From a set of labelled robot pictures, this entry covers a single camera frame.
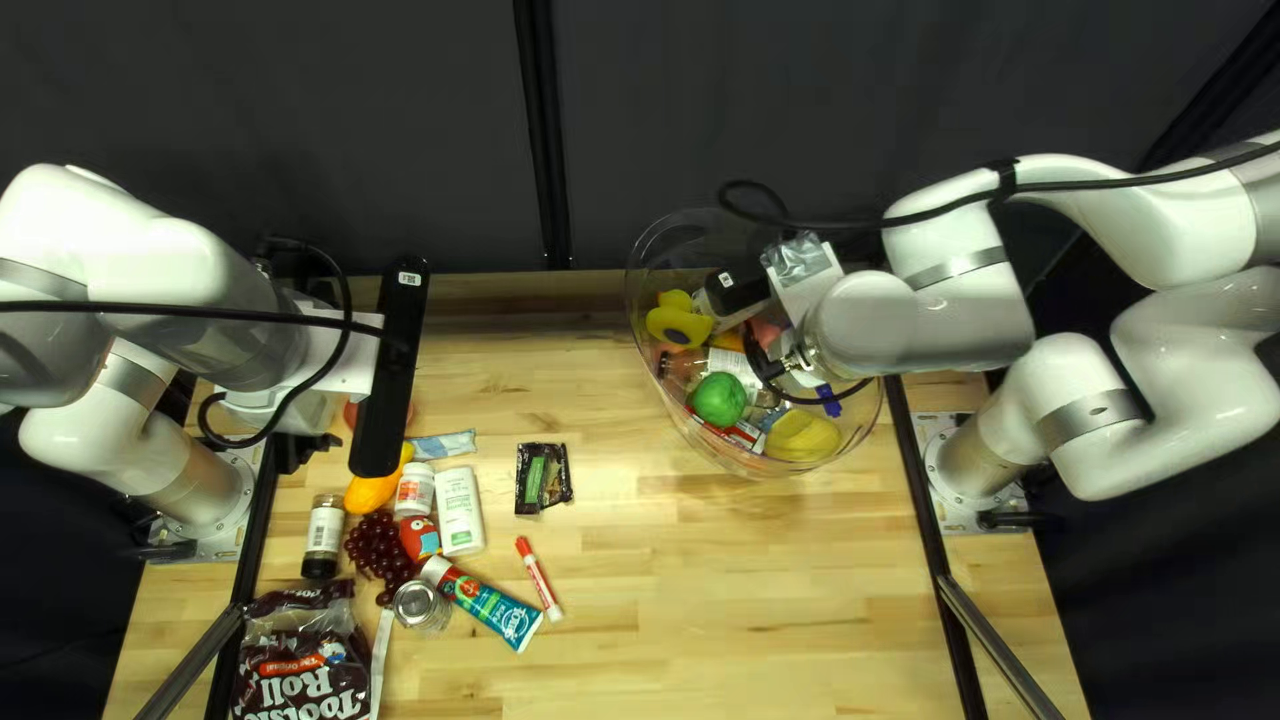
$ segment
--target clear plastic bowl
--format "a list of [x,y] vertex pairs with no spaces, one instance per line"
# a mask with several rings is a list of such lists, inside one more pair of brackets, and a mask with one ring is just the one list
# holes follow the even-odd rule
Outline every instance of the clear plastic bowl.
[[[796,462],[768,457],[726,439],[700,423],[685,406],[680,388],[663,383],[659,363],[672,345],[645,329],[645,315],[658,305],[658,293],[680,288],[690,295],[703,286],[708,273],[748,263],[759,263],[763,249],[777,240],[777,231],[742,220],[719,209],[690,209],[667,215],[649,227],[636,241],[627,260],[625,293],[627,316],[636,348],[662,395],[667,413],[691,446],[724,469],[751,479],[769,479],[805,473],[831,462],[858,447],[870,433],[879,415],[883,386],[879,378],[840,402],[838,418],[831,419],[841,433],[838,450],[822,460]],[[835,392],[852,383],[833,387]],[[797,397],[815,397],[813,391],[794,391]],[[820,405],[794,405],[792,409],[827,418]]]

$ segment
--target red marker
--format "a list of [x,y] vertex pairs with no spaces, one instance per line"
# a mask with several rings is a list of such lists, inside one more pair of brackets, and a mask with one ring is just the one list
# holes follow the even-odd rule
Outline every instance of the red marker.
[[543,607],[547,609],[547,619],[552,623],[559,623],[564,618],[564,611],[556,602],[552,587],[547,584],[547,575],[543,574],[543,566],[538,564],[538,559],[534,557],[534,548],[529,547],[529,539],[524,536],[516,538],[516,552],[520,552],[520,556],[525,559],[525,570],[529,570],[529,577],[534,579],[534,587],[538,588],[538,597],[543,598]]

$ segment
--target wooden table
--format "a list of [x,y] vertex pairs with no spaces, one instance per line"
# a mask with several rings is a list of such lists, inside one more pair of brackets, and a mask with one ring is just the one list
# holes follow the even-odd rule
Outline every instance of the wooden table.
[[[376,281],[357,281],[367,307]],[[727,475],[668,419],[620,299],[617,272],[433,278],[408,433],[476,428],[477,454],[438,462],[472,465],[480,482],[489,547],[465,566],[536,603],[512,544],[529,536],[567,618],[520,656],[461,612],[439,639],[396,628],[381,717],[959,717],[888,413],[808,477]],[[977,375],[908,388],[920,410],[986,393]],[[349,438],[340,420],[333,432]],[[568,445],[577,495],[536,520],[512,514],[526,441]],[[260,592],[300,582],[311,497],[348,480],[343,448],[280,478]],[[960,541],[955,575],[1068,717],[1087,716],[1030,536]],[[106,717],[142,706],[233,575],[146,569]],[[357,601],[370,638],[380,584]],[[210,675],[173,717],[204,716]],[[993,716],[1024,716],[989,666],[983,678]]]

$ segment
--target white supplement bottle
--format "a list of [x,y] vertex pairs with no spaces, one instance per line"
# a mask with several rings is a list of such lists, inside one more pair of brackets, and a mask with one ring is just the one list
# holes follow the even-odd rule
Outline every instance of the white supplement bottle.
[[396,488],[396,519],[430,515],[435,497],[435,469],[430,462],[406,462]]
[[440,519],[444,555],[470,555],[484,550],[480,489],[471,468],[454,468],[435,474],[435,509]]

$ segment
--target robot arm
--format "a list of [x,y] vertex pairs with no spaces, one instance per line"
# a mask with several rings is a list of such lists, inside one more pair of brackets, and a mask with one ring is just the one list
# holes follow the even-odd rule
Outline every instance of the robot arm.
[[[1194,168],[1280,141],[1280,131],[1151,174]],[[1028,155],[1019,184],[1133,177],[1073,155]],[[886,218],[938,208],[1000,187],[978,169],[916,191]],[[1062,213],[1089,232],[1132,278],[1153,290],[1221,278],[1280,259],[1280,159],[1162,184],[1020,192],[1011,201]],[[920,370],[987,370],[1034,340],[1021,288],[986,204],[883,231],[892,273],[859,272],[832,284],[803,328],[801,365],[833,378]]]
[[[337,314],[285,295],[207,229],[58,165],[27,168],[0,196],[0,300]],[[160,395],[187,369],[229,391],[228,409],[261,427],[284,392],[328,360],[335,338],[333,331],[256,320],[8,313],[0,315],[0,402],[32,409],[19,441],[33,459],[134,496],[184,537],[209,537],[244,512],[247,479],[154,414]],[[323,433],[335,392],[367,395],[376,350],[376,340],[353,337],[339,365],[300,395],[278,428]],[[287,427],[307,413],[307,421]]]
[[[1153,174],[1280,141],[1280,131]],[[1071,155],[1029,155],[1018,184],[1110,181],[1128,173]],[[887,218],[998,187],[973,170],[909,195]],[[982,500],[1052,460],[1068,488],[1102,500],[1219,457],[1280,421],[1280,388],[1253,352],[1280,331],[1280,158],[1194,178],[1108,190],[1019,192],[1010,200],[1075,220],[1137,282],[1156,290],[1111,328],[1155,418],[1096,342],[1034,329],[984,205],[883,232],[892,273],[852,273],[803,319],[804,354],[828,377],[1012,363],[980,413],[942,436],[932,474]]]

